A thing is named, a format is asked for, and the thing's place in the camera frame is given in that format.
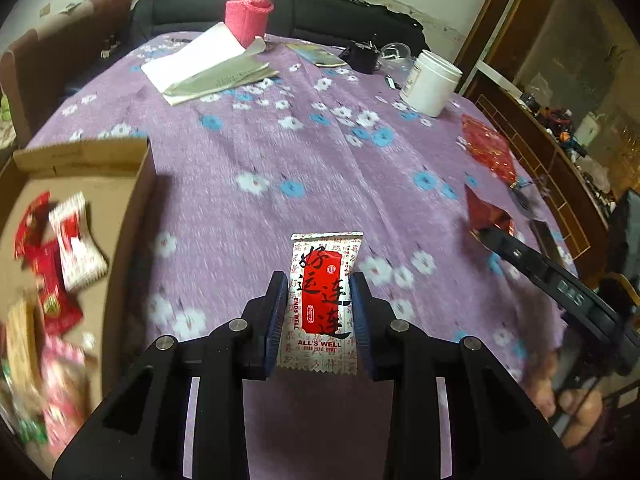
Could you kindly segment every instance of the open book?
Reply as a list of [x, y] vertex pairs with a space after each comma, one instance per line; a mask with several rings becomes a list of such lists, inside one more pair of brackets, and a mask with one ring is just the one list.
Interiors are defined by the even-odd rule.
[[144, 64], [142, 72], [175, 105], [276, 75], [268, 63], [254, 57], [264, 49], [264, 40], [256, 37], [245, 50], [221, 22], [175, 54]]

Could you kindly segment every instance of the white container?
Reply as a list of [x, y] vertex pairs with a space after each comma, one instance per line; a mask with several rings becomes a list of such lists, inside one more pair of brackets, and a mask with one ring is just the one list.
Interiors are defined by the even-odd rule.
[[428, 116], [439, 116], [462, 76], [459, 69], [446, 63], [452, 68], [422, 52], [400, 91], [402, 100]]

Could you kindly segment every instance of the red candy wrapper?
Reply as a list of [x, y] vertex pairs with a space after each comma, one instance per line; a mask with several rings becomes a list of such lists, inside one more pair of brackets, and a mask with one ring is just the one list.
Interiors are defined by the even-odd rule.
[[14, 258], [30, 260], [38, 251], [47, 225], [49, 213], [49, 191], [39, 195], [24, 212], [22, 221], [15, 233]]
[[355, 374], [358, 353], [348, 276], [362, 233], [296, 234], [278, 364]]
[[482, 121], [462, 115], [466, 148], [471, 156], [493, 171], [507, 186], [516, 182], [509, 141]]
[[38, 299], [44, 313], [44, 332], [49, 335], [65, 333], [80, 322], [82, 311], [63, 285], [57, 240], [39, 249], [31, 268], [36, 274]]
[[484, 200], [480, 200], [478, 196], [471, 191], [469, 186], [465, 186], [466, 206], [469, 211], [469, 223], [471, 224], [471, 232], [475, 234], [480, 229], [485, 229], [495, 225], [498, 229], [513, 236], [514, 224], [511, 215], [498, 206], [489, 204]]
[[60, 338], [47, 336], [42, 350], [42, 379], [49, 451], [57, 458], [84, 422], [84, 352]]
[[69, 292], [93, 283], [107, 272], [107, 262], [89, 233], [85, 205], [80, 192], [49, 213], [60, 245], [62, 277]]

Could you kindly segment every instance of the silver screw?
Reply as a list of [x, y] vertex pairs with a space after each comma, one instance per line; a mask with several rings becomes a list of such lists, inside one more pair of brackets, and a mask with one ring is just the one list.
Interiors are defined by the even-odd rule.
[[409, 330], [409, 324], [404, 319], [395, 319], [391, 322], [391, 330], [406, 332]]
[[242, 319], [241, 317], [237, 317], [229, 321], [229, 328], [232, 332], [242, 332], [242, 330], [244, 330], [248, 326], [249, 324], [246, 322], [246, 320]]
[[479, 350], [482, 348], [482, 342], [477, 337], [465, 337], [465, 346], [469, 350]]
[[170, 335], [163, 335], [156, 340], [156, 348], [158, 350], [168, 350], [174, 345], [174, 338]]

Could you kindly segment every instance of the green booklet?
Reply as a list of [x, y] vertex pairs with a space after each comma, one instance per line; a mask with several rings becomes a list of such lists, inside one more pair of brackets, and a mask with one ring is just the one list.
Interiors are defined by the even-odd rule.
[[316, 66], [328, 68], [346, 65], [343, 60], [334, 56], [331, 52], [326, 51], [321, 46], [305, 43], [286, 43], [286, 45]]

